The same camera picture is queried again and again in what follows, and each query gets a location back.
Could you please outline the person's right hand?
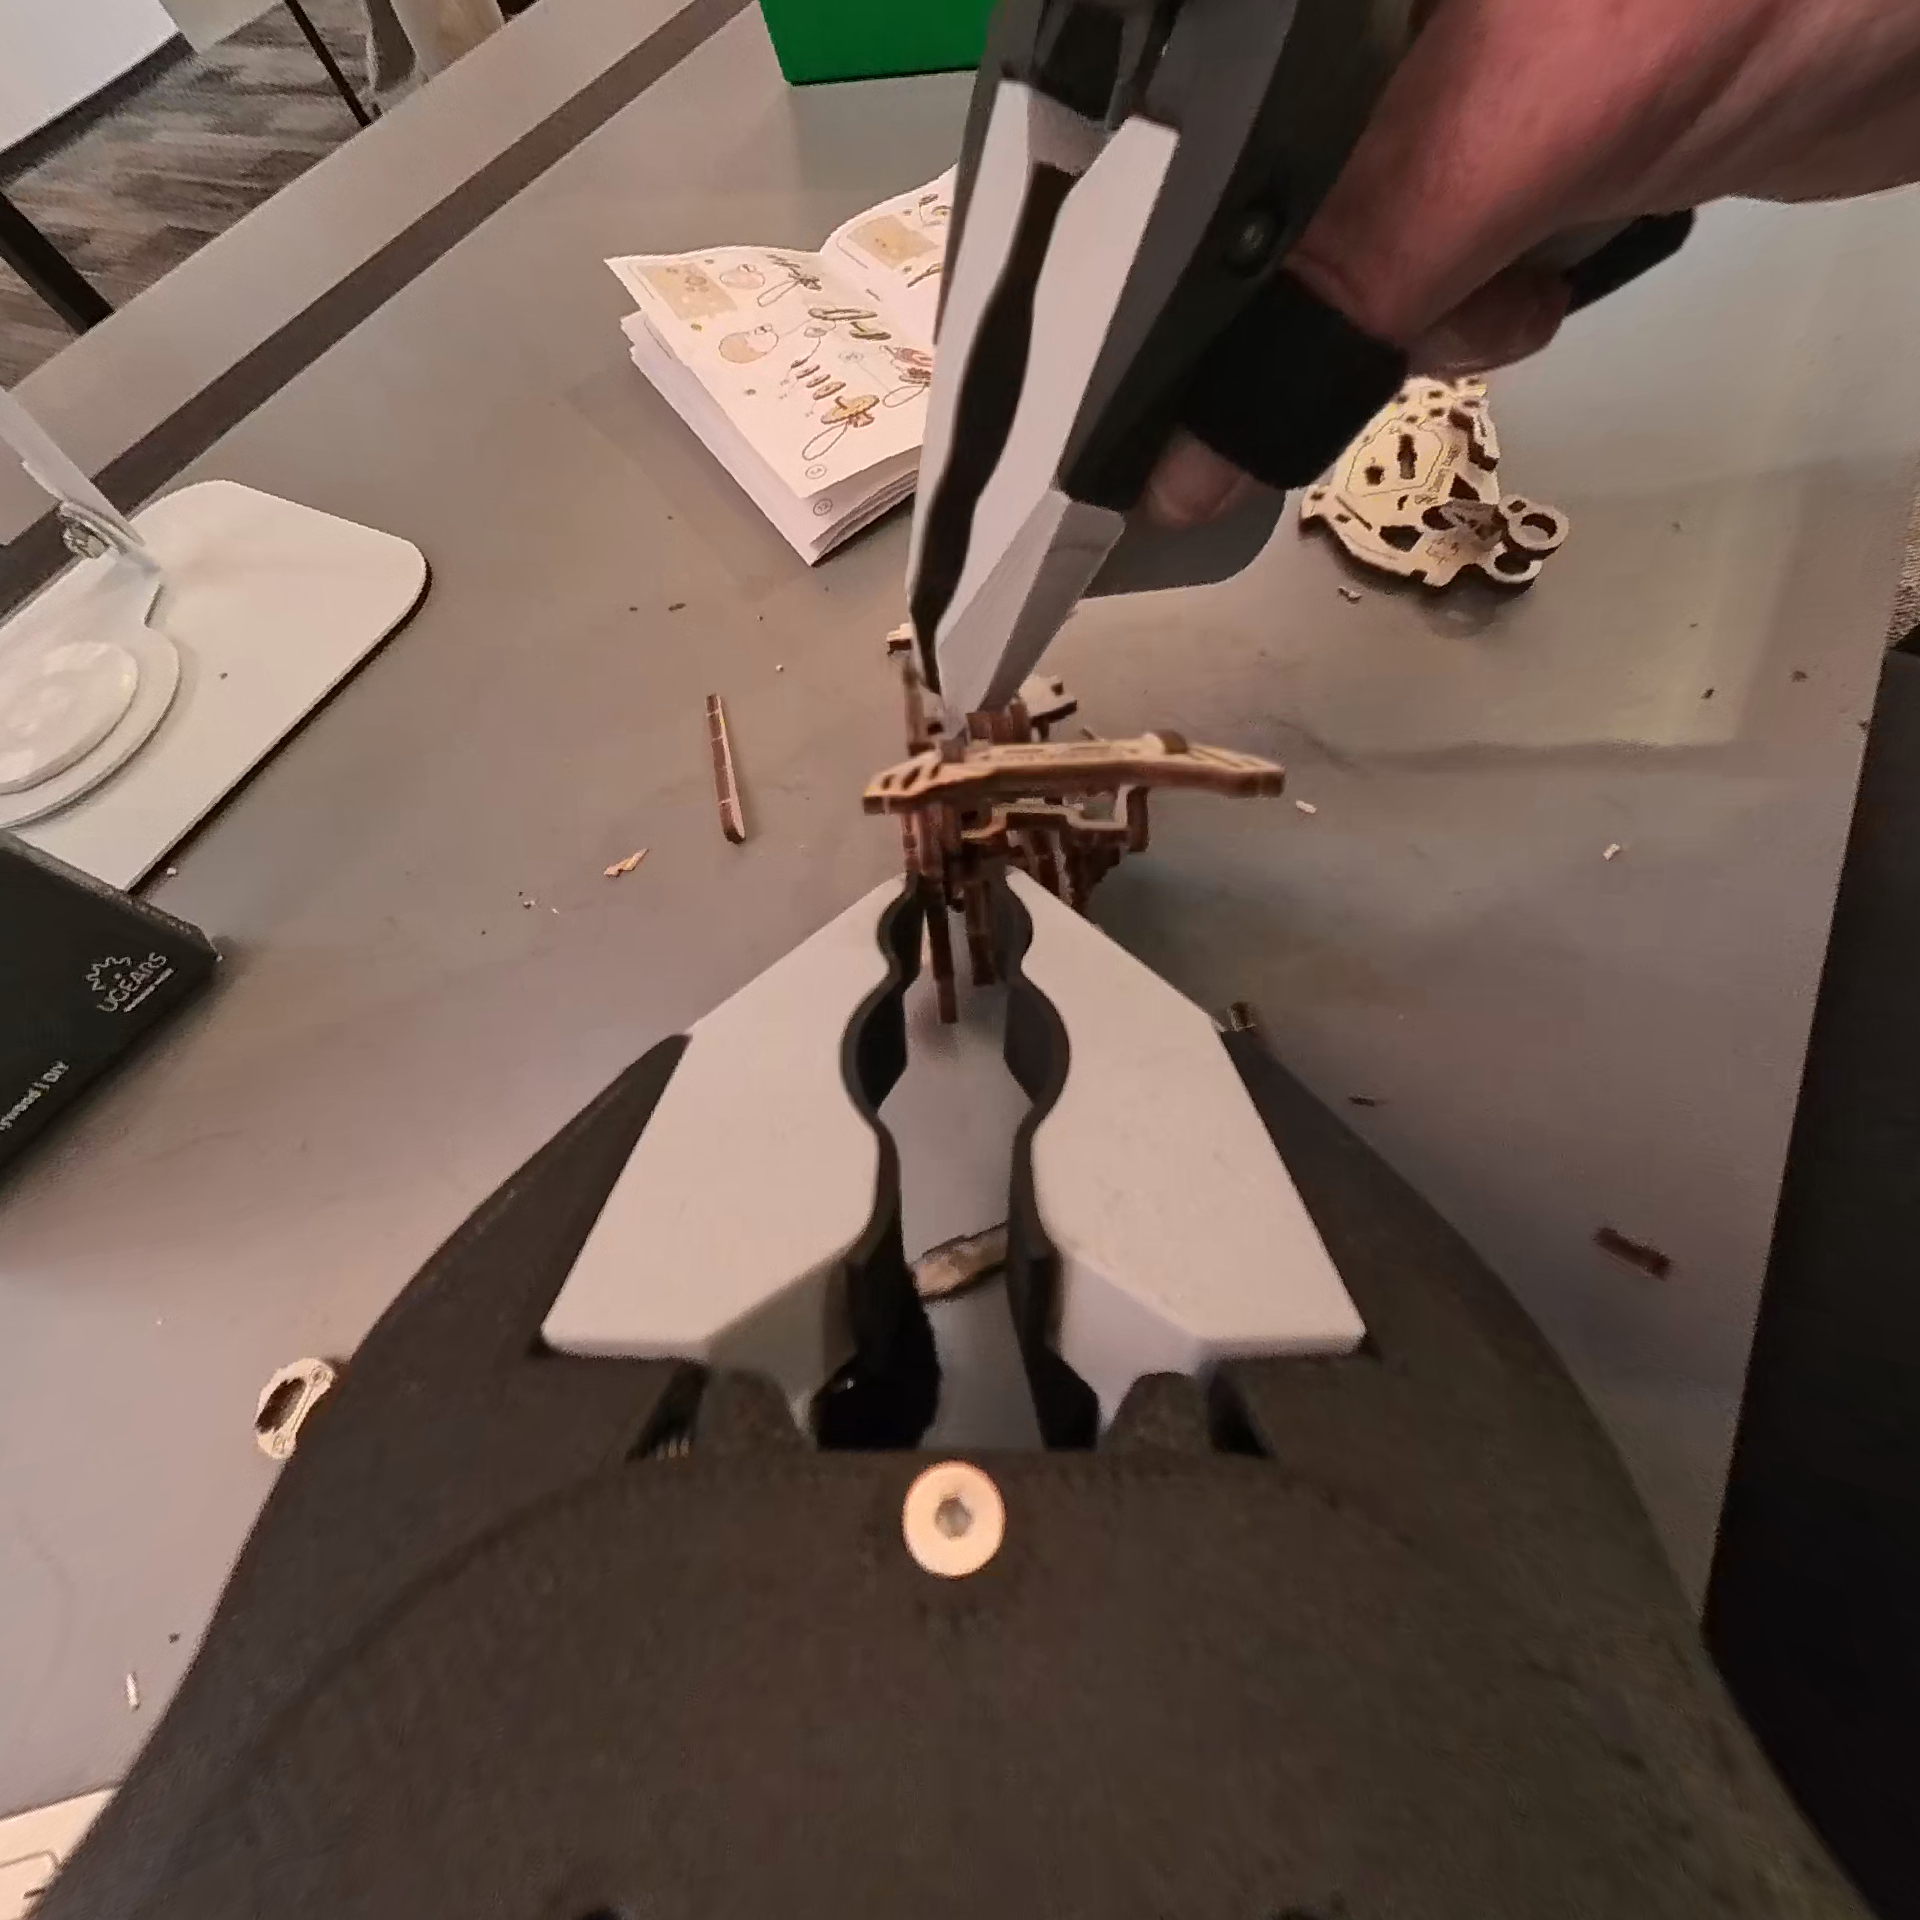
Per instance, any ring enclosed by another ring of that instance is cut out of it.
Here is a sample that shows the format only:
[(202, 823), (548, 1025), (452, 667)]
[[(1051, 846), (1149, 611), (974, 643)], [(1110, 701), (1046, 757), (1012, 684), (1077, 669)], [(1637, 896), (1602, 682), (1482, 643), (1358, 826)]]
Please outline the person's right hand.
[(1915, 182), (1915, 4), (1432, 4), (1287, 269), (1417, 376), (1544, 350), (1569, 227)]

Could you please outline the open instruction booklet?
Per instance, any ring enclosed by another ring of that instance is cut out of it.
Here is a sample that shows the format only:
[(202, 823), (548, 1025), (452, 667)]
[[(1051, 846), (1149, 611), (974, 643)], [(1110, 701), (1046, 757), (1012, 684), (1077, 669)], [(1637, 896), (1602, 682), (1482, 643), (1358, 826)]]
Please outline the open instruction booklet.
[(958, 169), (815, 248), (605, 259), (633, 364), (806, 566), (912, 498)]

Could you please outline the dark model kit box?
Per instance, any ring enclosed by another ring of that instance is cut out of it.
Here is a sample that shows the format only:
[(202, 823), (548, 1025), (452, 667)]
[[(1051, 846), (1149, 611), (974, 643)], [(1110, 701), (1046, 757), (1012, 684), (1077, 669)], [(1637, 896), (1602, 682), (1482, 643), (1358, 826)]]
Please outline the dark model kit box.
[(221, 954), (202, 926), (4, 831), (4, 1172), (189, 1003)]

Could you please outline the brown wooden model assembly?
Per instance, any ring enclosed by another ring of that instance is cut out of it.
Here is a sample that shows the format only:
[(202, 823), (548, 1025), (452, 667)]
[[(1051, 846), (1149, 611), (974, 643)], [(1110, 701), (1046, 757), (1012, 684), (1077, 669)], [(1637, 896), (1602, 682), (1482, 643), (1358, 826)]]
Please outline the brown wooden model assembly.
[(909, 754), (865, 779), (862, 810), (897, 823), (943, 1025), (960, 1016), (954, 930), (962, 930), (971, 982), (998, 979), (989, 909), (995, 878), (1025, 875), (1086, 915), (1099, 878), (1149, 850), (1149, 794), (1284, 795), (1280, 763), (1188, 743), (1177, 732), (1066, 739), (1077, 699), (1058, 675), (1033, 675), (1009, 704), (954, 724), (919, 679), (918, 650), (892, 660)]

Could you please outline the pale flat cut sheet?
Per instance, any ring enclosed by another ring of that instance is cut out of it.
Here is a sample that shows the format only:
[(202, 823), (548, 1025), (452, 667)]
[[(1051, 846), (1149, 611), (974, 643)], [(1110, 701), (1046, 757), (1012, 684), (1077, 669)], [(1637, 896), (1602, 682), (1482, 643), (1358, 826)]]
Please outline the pale flat cut sheet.
[(29, 1917), (46, 1888), (107, 1807), (114, 1789), (87, 1789), (4, 1819), (4, 1917)]

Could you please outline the small d-shaped wooden piece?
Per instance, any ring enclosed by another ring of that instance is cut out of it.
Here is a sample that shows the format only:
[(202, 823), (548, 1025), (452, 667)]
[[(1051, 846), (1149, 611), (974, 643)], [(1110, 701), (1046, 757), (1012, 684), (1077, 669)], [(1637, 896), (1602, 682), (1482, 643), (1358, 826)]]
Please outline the small d-shaped wooden piece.
[(298, 1454), (302, 1425), (340, 1383), (340, 1366), (328, 1357), (298, 1357), (279, 1366), (261, 1388), (250, 1437), (272, 1463)]

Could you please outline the stacked green plastic bins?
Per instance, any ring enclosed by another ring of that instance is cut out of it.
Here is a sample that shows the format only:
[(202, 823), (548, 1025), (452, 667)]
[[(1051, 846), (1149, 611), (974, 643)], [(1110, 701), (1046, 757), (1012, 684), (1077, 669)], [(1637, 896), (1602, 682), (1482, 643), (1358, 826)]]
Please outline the stacked green plastic bins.
[(995, 4), (758, 4), (786, 86), (974, 71)]

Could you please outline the pointed dark wooden stick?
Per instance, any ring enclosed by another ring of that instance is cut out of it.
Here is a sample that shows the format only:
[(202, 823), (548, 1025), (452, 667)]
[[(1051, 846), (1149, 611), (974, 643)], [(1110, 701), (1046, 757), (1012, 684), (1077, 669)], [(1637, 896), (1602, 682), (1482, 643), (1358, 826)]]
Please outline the pointed dark wooden stick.
[(1004, 1268), (1004, 1252), (1004, 1220), (938, 1239), (912, 1268), (914, 1292), (919, 1303), (954, 1299), (979, 1284), (995, 1281)]

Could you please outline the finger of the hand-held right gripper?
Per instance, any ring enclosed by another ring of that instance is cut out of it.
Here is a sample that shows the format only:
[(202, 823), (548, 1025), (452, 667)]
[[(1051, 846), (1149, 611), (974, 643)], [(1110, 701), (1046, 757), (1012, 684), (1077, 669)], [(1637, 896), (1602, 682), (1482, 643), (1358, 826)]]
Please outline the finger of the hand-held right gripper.
[(1124, 510), (1066, 481), (1066, 440), (1175, 146), (1161, 123), (1124, 123), (1051, 223), (1017, 402), (943, 613), (948, 708), (1001, 708), (1124, 533)]
[(930, 691), (958, 691), (958, 669), (938, 663), (938, 636), (965, 562), (983, 550), (975, 505), (1009, 445), (1037, 275), (1082, 172), (1082, 116), (1035, 86), (998, 77), (974, 107), (909, 550), (909, 618)]

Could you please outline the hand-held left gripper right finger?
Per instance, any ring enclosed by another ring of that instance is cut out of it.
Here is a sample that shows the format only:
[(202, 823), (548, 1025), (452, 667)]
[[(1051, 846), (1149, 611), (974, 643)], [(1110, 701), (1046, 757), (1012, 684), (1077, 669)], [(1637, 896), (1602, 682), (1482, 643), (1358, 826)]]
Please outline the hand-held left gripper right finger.
[(1004, 1041), (1037, 1017), (1040, 1341), (1092, 1399), (1156, 1372), (1350, 1356), (1362, 1313), (1219, 1023), (1025, 875), (1001, 883), (1001, 941)]

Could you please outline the wooden book stand white base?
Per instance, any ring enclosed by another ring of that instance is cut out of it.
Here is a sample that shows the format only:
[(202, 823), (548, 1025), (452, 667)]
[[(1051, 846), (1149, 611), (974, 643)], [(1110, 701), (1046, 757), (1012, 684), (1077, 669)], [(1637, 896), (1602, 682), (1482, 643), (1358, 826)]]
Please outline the wooden book stand white base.
[(425, 605), (419, 544), (240, 483), (119, 511), (4, 392), (67, 566), (4, 618), (4, 834), (134, 887)]

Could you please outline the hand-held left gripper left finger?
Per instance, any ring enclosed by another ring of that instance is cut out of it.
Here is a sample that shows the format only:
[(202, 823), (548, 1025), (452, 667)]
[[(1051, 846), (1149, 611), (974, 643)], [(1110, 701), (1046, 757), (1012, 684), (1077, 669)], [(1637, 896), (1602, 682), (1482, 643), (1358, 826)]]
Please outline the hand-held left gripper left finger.
[(593, 1216), (543, 1341), (828, 1382), (855, 1261), (897, 1249), (879, 1106), (904, 1069), (909, 887), (876, 883), (697, 1017)]

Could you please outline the pale wooden parts sheet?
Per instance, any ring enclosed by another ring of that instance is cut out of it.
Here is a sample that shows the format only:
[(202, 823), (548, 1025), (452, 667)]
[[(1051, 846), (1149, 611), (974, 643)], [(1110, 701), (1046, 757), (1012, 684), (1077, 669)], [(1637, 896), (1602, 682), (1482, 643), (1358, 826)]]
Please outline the pale wooden parts sheet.
[(1466, 572), (1527, 586), (1569, 536), (1558, 505), (1506, 489), (1479, 376), (1407, 379), (1304, 489), (1300, 526), (1326, 533), (1347, 562), (1431, 592)]

